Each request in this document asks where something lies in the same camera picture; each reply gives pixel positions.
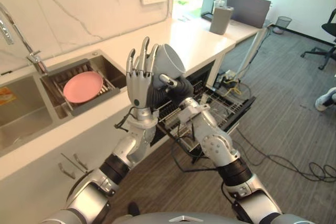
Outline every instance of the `sneaker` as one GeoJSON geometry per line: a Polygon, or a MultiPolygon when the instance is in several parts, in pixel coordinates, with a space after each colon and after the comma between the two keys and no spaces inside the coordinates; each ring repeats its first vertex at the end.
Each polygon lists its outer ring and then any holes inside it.
{"type": "Polygon", "coordinates": [[[327,102],[329,99],[335,99],[336,100],[336,87],[329,89],[329,91],[321,95],[317,98],[315,102],[315,108],[318,111],[324,111],[326,110],[327,106],[323,105],[325,102],[327,102]]]}

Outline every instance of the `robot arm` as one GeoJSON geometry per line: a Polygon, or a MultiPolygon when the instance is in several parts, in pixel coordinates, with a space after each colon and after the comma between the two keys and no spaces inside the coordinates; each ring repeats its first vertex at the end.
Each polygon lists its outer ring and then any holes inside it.
{"type": "Polygon", "coordinates": [[[203,153],[217,167],[226,190],[235,199],[232,209],[239,220],[247,223],[304,221],[300,217],[282,214],[257,175],[251,172],[239,151],[233,148],[231,137],[217,126],[209,112],[209,105],[199,105],[192,98],[192,86],[186,79],[176,81],[160,76],[160,80],[170,87],[168,96],[181,108],[178,114],[180,123],[193,132],[203,153]]]}
{"type": "Polygon", "coordinates": [[[164,90],[153,89],[153,66],[158,45],[147,54],[149,38],[142,43],[140,55],[133,63],[132,49],[127,61],[128,96],[134,110],[129,119],[130,130],[120,140],[112,154],[97,169],[86,174],[73,186],[64,210],[42,223],[95,224],[101,223],[109,211],[107,196],[112,196],[127,173],[145,156],[155,135],[158,111],[151,106],[165,96],[164,90]]]}
{"type": "Polygon", "coordinates": [[[145,156],[154,138],[157,112],[135,109],[130,130],[112,154],[97,169],[77,181],[70,191],[65,209],[44,220],[43,224],[98,224],[110,210],[107,196],[119,189],[127,173],[145,156]]]}
{"type": "MultiPolygon", "coordinates": [[[[184,78],[173,80],[164,74],[159,79],[168,88],[160,92],[153,90],[153,63],[157,50],[154,45],[150,55],[146,54],[149,39],[145,38],[141,54],[133,64],[134,49],[130,52],[127,64],[128,95],[135,109],[129,119],[130,130],[119,142],[112,154],[97,169],[86,174],[73,186],[67,198],[66,207],[44,224],[98,224],[102,223],[110,206],[107,196],[112,196],[119,183],[145,155],[149,143],[154,137],[158,112],[151,110],[157,99],[168,94],[169,98],[181,107],[178,114],[182,124],[194,131],[204,154],[218,169],[225,187],[235,199],[233,210],[239,220],[247,223],[312,223],[293,215],[283,215],[280,208],[265,189],[258,177],[253,174],[235,150],[232,140],[218,126],[209,112],[209,105],[199,105],[193,98],[193,88],[184,78]]],[[[170,223],[185,220],[200,220],[211,223],[241,223],[219,216],[204,214],[158,213],[140,215],[125,221],[127,223],[170,223]]]]}

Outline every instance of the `cabinet handle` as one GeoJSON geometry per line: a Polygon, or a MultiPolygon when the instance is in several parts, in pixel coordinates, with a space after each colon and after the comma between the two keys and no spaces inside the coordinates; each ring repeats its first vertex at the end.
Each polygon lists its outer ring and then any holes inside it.
{"type": "Polygon", "coordinates": [[[89,168],[88,168],[88,165],[85,164],[85,163],[83,163],[83,162],[79,159],[79,157],[78,157],[78,155],[77,155],[76,153],[75,153],[73,156],[74,156],[75,160],[77,161],[77,163],[80,164],[85,170],[88,170],[88,169],[89,169],[89,168]]]}
{"type": "Polygon", "coordinates": [[[58,167],[61,170],[61,172],[64,173],[65,175],[67,175],[68,177],[70,177],[72,179],[76,179],[75,173],[69,173],[66,170],[64,170],[62,163],[58,163],[58,167]]]}

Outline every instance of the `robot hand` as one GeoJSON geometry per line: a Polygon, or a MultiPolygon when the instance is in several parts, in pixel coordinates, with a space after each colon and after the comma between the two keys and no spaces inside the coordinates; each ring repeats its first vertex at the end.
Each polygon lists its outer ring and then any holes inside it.
{"type": "Polygon", "coordinates": [[[138,109],[154,106],[164,96],[164,91],[153,88],[153,67],[158,44],[155,44],[151,53],[147,54],[149,37],[142,42],[140,55],[133,63],[135,49],[129,53],[126,67],[127,92],[133,106],[138,109]]]}
{"type": "Polygon", "coordinates": [[[167,96],[176,106],[179,106],[184,99],[193,97],[194,88],[183,76],[174,80],[165,74],[161,74],[159,79],[168,86],[166,89],[167,96]]]}

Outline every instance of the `gray container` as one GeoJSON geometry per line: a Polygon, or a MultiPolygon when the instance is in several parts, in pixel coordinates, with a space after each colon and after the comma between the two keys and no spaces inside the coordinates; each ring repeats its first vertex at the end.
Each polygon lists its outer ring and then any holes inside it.
{"type": "Polygon", "coordinates": [[[283,34],[284,31],[281,28],[287,28],[289,23],[292,21],[291,18],[280,16],[278,17],[277,22],[275,23],[275,27],[273,28],[273,33],[275,34],[283,34]]]}
{"type": "Polygon", "coordinates": [[[223,35],[230,22],[233,10],[233,7],[215,8],[210,31],[215,34],[223,35]]]}

